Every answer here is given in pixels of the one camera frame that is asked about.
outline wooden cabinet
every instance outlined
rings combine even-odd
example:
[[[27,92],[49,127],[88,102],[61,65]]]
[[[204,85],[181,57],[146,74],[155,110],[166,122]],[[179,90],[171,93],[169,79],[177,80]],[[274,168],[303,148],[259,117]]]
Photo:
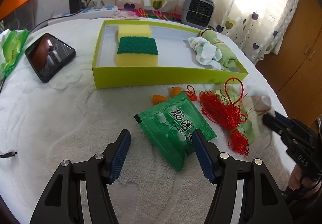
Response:
[[[322,8],[299,0],[279,54],[256,68],[277,93],[289,117],[311,124],[322,113]]]

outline white blanket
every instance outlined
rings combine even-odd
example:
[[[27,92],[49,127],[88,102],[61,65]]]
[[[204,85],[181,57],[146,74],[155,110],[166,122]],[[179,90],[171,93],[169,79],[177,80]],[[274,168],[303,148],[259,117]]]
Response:
[[[87,160],[102,152],[126,128],[131,132],[131,147],[120,178],[108,186],[119,223],[203,223],[215,186],[204,178],[195,153],[186,159],[181,172],[175,172],[133,118],[152,106],[154,94],[168,95],[171,87],[94,88],[91,61],[102,21],[62,22],[30,36],[35,40],[49,32],[75,48],[77,56],[47,84],[37,78],[23,56],[6,80],[0,95],[0,151],[18,154],[0,159],[0,194],[20,223],[29,223],[43,189],[62,160]],[[221,34],[218,38],[249,72],[243,84],[266,89],[274,109],[286,115],[276,94],[234,42]],[[211,85],[194,87],[205,90]],[[218,135],[214,142],[221,151],[245,159],[227,146],[225,130],[209,124]],[[258,136],[249,147],[247,160],[261,158],[279,187],[284,188],[294,162],[286,155],[286,146],[278,135],[273,134],[271,146],[264,149],[268,143],[269,138]],[[232,223],[239,218],[242,182],[238,187]],[[87,202],[82,204],[85,223],[90,223]]]

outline gray space heater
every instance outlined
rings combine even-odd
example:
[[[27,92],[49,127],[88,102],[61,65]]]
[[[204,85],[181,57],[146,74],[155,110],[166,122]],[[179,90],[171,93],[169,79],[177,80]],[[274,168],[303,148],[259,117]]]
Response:
[[[214,9],[215,5],[211,0],[185,0],[181,22],[203,30],[208,27]]]

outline black phone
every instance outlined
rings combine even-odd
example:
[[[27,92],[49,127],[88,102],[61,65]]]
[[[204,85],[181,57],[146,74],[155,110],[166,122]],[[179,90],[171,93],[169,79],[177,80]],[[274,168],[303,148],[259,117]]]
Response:
[[[25,51],[33,70],[43,83],[76,56],[74,48],[49,33],[45,33]]]

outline smartphone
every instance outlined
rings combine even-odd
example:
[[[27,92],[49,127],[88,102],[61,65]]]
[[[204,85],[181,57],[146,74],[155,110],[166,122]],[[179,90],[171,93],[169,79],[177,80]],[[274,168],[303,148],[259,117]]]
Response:
[[[45,33],[25,51],[33,70],[43,83],[76,56],[76,51],[49,33]]]

